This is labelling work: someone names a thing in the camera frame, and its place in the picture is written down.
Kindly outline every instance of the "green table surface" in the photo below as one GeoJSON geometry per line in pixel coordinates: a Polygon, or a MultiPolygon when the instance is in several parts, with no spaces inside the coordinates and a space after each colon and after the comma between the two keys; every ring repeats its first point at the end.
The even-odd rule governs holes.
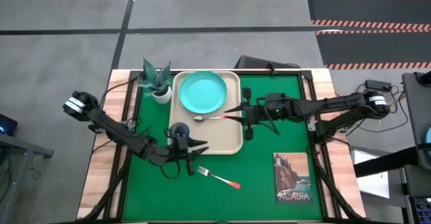
{"type": "MultiPolygon", "coordinates": [[[[241,87],[252,89],[253,98],[270,92],[285,92],[300,98],[296,75],[240,75],[241,87]]],[[[139,116],[143,120],[137,132],[152,126],[151,136],[166,145],[163,129],[168,127],[170,104],[157,104],[142,94],[139,116]]],[[[308,156],[312,202],[276,203],[273,153],[305,152],[308,144],[306,125],[277,121],[280,136],[264,126],[254,128],[252,141],[244,142],[234,155],[202,155],[195,161],[222,178],[238,182],[237,190],[215,178],[199,173],[187,174],[181,161],[181,173],[166,179],[159,167],[133,156],[123,214],[124,221],[293,221],[322,220],[317,183],[308,156]]],[[[164,166],[175,175],[176,164],[164,166]]]]}

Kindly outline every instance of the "concrete floor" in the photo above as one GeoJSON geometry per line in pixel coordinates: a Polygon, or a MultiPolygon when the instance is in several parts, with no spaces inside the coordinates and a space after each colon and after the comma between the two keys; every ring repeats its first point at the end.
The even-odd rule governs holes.
{"type": "MultiPolygon", "coordinates": [[[[0,0],[0,30],[120,28],[127,0],[0,0]]],[[[198,26],[311,26],[306,0],[135,0],[130,28],[198,26]]],[[[0,36],[0,113],[20,123],[17,136],[55,149],[35,159],[42,172],[29,179],[14,223],[74,220],[94,135],[63,113],[73,90],[100,97],[106,88],[117,35],[0,36]]],[[[323,67],[312,32],[127,35],[120,69],[157,66],[232,68],[245,54],[302,67],[323,67]]],[[[399,85],[407,69],[332,71],[334,88],[349,94],[366,79],[399,85]]],[[[398,113],[364,128],[379,130],[403,121],[398,113]]],[[[377,134],[357,130],[352,145],[396,151],[413,145],[409,124],[377,134]]],[[[374,220],[401,222],[401,214],[366,203],[374,220]]]]}

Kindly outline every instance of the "beige tray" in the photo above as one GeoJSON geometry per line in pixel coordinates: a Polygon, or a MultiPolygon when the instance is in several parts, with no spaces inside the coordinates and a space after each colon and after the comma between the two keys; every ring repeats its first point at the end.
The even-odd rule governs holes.
{"type": "Polygon", "coordinates": [[[169,126],[176,122],[183,122],[190,128],[190,137],[196,140],[207,141],[209,149],[203,154],[206,155],[230,155],[238,152],[242,147],[242,125],[239,122],[228,119],[206,120],[204,122],[195,122],[195,116],[212,117],[212,116],[241,116],[241,112],[224,113],[225,111],[239,106],[241,103],[240,79],[233,72],[214,72],[222,77],[228,88],[226,101],[218,110],[209,114],[196,114],[188,111],[180,101],[178,89],[184,78],[194,73],[187,71],[179,73],[174,78],[172,84],[172,99],[170,105],[169,126]]]}

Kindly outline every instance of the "orange striped tape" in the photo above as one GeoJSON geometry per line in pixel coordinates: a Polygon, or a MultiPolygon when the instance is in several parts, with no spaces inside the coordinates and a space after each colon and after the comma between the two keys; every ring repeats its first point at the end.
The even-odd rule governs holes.
{"type": "Polygon", "coordinates": [[[390,22],[354,22],[338,20],[312,20],[312,24],[320,26],[350,26],[366,28],[382,28],[396,30],[428,30],[430,24],[407,24],[407,23],[390,23],[390,22]]]}
{"type": "Polygon", "coordinates": [[[430,32],[428,29],[418,30],[350,30],[350,31],[318,31],[316,35],[320,34],[366,34],[366,33],[409,33],[409,32],[430,32]]]}
{"type": "Polygon", "coordinates": [[[431,69],[431,62],[415,63],[331,63],[325,68],[332,70],[348,69],[431,69]]]}

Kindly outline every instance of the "black floor mat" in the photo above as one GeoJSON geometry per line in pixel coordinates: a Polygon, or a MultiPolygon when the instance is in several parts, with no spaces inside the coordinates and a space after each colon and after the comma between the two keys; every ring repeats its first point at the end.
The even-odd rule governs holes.
{"type": "Polygon", "coordinates": [[[323,64],[330,69],[431,67],[428,30],[317,32],[323,64]]]}
{"type": "Polygon", "coordinates": [[[431,0],[308,0],[313,24],[387,29],[425,29],[431,0]]]}

